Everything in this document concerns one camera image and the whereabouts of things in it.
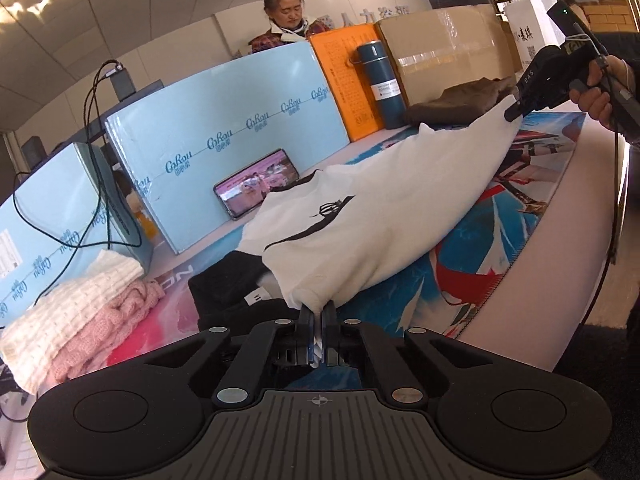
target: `thermos bottle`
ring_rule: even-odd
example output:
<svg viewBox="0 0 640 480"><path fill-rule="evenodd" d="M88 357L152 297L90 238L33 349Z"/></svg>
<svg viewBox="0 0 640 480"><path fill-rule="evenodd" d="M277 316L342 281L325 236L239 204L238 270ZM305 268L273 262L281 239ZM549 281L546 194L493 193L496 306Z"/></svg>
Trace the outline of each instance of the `thermos bottle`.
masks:
<svg viewBox="0 0 640 480"><path fill-rule="evenodd" d="M396 74L380 40L365 43L357 48L360 62L369 78L378 110L387 130L406 125L402 117L406 110Z"/></svg>

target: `white label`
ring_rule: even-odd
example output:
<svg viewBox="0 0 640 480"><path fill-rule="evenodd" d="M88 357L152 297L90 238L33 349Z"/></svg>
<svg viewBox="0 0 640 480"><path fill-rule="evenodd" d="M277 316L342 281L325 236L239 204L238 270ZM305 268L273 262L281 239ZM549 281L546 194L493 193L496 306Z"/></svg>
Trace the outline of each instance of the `white label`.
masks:
<svg viewBox="0 0 640 480"><path fill-rule="evenodd" d="M397 79L392 79L379 85L371 85L371 89L373 90L373 97L376 98L376 101L382 101L382 99L389 99L390 97L400 95L400 85Z"/></svg>
<svg viewBox="0 0 640 480"><path fill-rule="evenodd" d="M258 303L258 301L270 300L271 295L264 290L261 286L256 288L251 294L247 294L244 297L244 300L247 302L249 306L254 303Z"/></svg>
<svg viewBox="0 0 640 480"><path fill-rule="evenodd" d="M22 263L22 258L15 247L14 241L5 229L0 233L0 280L6 278L9 273L17 269Z"/></svg>

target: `blue box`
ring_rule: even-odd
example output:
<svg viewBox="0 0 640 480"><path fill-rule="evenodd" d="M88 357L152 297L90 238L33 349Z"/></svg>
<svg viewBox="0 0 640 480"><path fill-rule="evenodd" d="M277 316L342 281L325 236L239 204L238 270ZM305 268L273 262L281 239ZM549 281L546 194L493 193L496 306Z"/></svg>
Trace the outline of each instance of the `blue box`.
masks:
<svg viewBox="0 0 640 480"><path fill-rule="evenodd" d="M118 197L104 155L87 144L70 144L33 173L15 192L20 212L31 223L69 244L78 244L98 205L98 184L89 149L103 175L110 197L111 239L140 243L136 223L126 202ZM83 244L106 241L105 198ZM146 270L153 247L140 228L138 248L113 246L113 250L137 259ZM94 261L103 246L79 249L56 284L76 278ZM25 223L11 197L0 206L0 326L20 316L68 263L72 248L39 233Z"/></svg>
<svg viewBox="0 0 640 480"><path fill-rule="evenodd" d="M193 75L108 117L106 129L175 253L229 220L213 187L283 148L302 173L349 143L306 42Z"/></svg>

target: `smartphone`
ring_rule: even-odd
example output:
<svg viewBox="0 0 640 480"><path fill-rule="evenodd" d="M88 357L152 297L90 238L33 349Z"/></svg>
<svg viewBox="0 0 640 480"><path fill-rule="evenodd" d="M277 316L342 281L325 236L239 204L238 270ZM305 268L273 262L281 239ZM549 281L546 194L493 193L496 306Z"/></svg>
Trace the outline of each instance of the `smartphone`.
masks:
<svg viewBox="0 0 640 480"><path fill-rule="evenodd" d="M276 187L300 178L284 150L276 150L213 187L231 218L237 220L258 207Z"/></svg>

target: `brown folded clothing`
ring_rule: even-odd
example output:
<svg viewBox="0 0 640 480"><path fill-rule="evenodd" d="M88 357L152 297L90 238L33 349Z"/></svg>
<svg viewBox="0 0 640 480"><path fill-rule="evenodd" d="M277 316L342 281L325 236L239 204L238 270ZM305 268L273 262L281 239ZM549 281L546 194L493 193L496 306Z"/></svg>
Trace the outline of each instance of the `brown folded clothing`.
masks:
<svg viewBox="0 0 640 480"><path fill-rule="evenodd" d="M421 123L429 126L471 124L507 97L515 84L514 77L501 80L483 77L478 81L452 86L435 101L410 106L404 113L404 118L412 126L419 126Z"/></svg>

